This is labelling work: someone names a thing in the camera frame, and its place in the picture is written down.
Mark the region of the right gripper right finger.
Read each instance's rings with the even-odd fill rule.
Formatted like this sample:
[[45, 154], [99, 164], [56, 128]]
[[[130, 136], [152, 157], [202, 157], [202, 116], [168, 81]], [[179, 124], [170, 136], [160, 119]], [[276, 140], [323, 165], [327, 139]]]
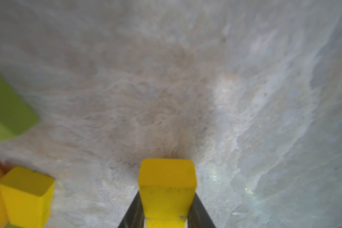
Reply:
[[190, 208], [187, 226], [188, 228], [216, 228], [197, 194]]

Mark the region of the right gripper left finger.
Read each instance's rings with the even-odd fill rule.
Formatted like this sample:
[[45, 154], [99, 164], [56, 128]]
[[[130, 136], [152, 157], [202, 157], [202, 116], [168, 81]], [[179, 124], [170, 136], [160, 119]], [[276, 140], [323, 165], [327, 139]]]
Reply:
[[137, 192], [118, 228], [144, 228], [145, 216], [140, 193]]

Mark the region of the yellow block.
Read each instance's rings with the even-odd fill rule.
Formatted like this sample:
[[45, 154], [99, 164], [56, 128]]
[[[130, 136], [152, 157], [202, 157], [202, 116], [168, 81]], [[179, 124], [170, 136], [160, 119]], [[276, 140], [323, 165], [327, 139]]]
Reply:
[[144, 159], [138, 178], [148, 228], [184, 228], [194, 199], [194, 163], [182, 159]]

